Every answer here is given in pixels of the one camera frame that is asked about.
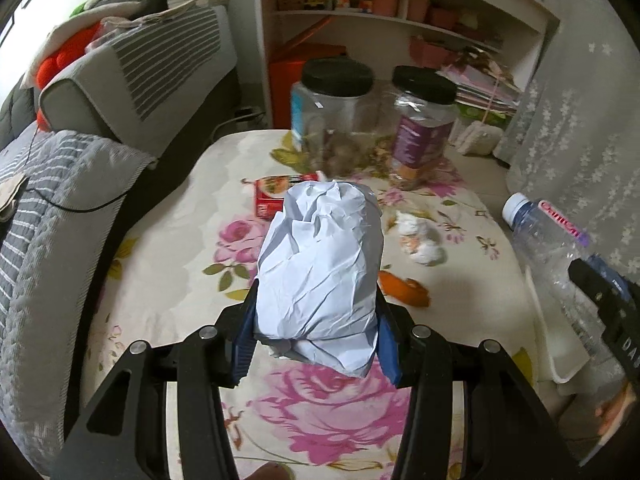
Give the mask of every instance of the plastic jar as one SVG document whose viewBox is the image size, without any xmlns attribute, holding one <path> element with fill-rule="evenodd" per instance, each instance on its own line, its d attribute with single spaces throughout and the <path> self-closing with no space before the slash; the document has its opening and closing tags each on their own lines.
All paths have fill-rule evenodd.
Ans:
<svg viewBox="0 0 640 480">
<path fill-rule="evenodd" d="M 294 146 L 311 170 L 347 176 L 366 166 L 378 107 L 371 69 L 348 57 L 307 61 L 291 89 Z"/>
<path fill-rule="evenodd" d="M 444 154 L 458 116 L 458 88 L 433 70 L 415 66 L 397 66 L 393 85 L 397 127 L 389 179 L 400 189 L 413 189 Z"/>
</svg>

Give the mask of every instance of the bottle cap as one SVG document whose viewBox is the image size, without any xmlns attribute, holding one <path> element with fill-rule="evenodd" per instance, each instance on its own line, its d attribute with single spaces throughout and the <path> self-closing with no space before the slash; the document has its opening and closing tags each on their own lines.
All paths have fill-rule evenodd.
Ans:
<svg viewBox="0 0 640 480">
<path fill-rule="evenodd" d="M 373 88 L 373 71 L 345 56 L 310 59 L 302 67 L 302 84 L 333 97 L 361 97 Z"/>
<path fill-rule="evenodd" d="M 431 68 L 396 66 L 392 82 L 396 88 L 423 101 L 438 105 L 451 105 L 456 101 L 456 84 Z"/>
<path fill-rule="evenodd" d="M 504 221 L 509 224 L 511 229 L 513 229 L 513 221 L 516 218 L 518 210 L 529 202 L 531 202 L 531 200 L 522 193 L 514 193 L 508 198 L 507 202 L 504 203 L 504 207 L 502 208 L 502 218 L 504 218 Z"/>
</svg>

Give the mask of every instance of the crumpled white paper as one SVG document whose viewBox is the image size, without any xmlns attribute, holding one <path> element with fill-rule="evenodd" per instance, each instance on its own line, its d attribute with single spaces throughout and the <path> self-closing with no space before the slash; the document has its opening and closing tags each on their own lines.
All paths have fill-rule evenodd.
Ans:
<svg viewBox="0 0 640 480">
<path fill-rule="evenodd" d="M 442 259 L 443 249 L 430 238 L 427 219 L 398 211 L 396 225 L 400 235 L 400 247 L 414 262 L 431 265 Z"/>
<path fill-rule="evenodd" d="M 302 182 L 287 191 L 258 258 L 254 330 L 274 356 L 366 376 L 378 340 L 381 215 L 360 184 Z"/>
</svg>

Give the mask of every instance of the wall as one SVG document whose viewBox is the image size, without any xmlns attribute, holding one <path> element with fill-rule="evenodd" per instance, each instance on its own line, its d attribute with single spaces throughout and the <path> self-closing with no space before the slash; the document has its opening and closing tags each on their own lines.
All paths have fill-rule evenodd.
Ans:
<svg viewBox="0 0 640 480">
<path fill-rule="evenodd" d="M 15 11 L 14 28 L 0 48 L 0 103 L 27 69 L 48 32 L 83 1 L 31 0 L 26 9 Z"/>
<path fill-rule="evenodd" d="M 243 84 L 261 84 L 260 55 L 255 25 L 255 0 L 230 0 L 229 21 L 238 52 L 238 78 Z"/>
</svg>

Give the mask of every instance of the floral bedsheet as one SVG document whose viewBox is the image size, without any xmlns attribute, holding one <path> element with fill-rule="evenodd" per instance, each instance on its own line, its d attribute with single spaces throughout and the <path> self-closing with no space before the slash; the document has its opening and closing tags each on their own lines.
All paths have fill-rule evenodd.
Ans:
<svg viewBox="0 0 640 480">
<path fill-rule="evenodd" d="M 285 133 L 243 132 L 219 140 L 188 181 L 128 233 L 92 324 L 82 373 L 85 402 L 132 341 L 180 341 L 244 298 L 268 229 L 252 215 L 253 188 L 246 183 L 294 173 L 270 156 L 283 149 Z M 430 291 L 428 309 L 409 307 L 414 320 L 464 344 L 494 338 L 510 354 L 524 349 L 535 360 L 528 295 L 513 251 L 455 168 L 443 163 L 437 178 L 414 192 L 370 173 L 354 179 L 371 186 L 385 213 L 383 268 Z M 422 266 L 401 252 L 392 226 L 397 209 L 431 219 L 446 252 L 440 264 Z M 464 434 L 462 387 L 454 391 L 451 479 L 460 475 Z M 384 480 L 393 469 L 410 392 L 392 387 L 377 362 L 359 380 L 273 359 L 258 344 L 248 377 L 221 394 L 241 478 L 273 460 L 299 480 Z M 174 395 L 170 388 L 170 401 Z M 168 439 L 172 478 L 179 479 L 172 410 Z"/>
</svg>

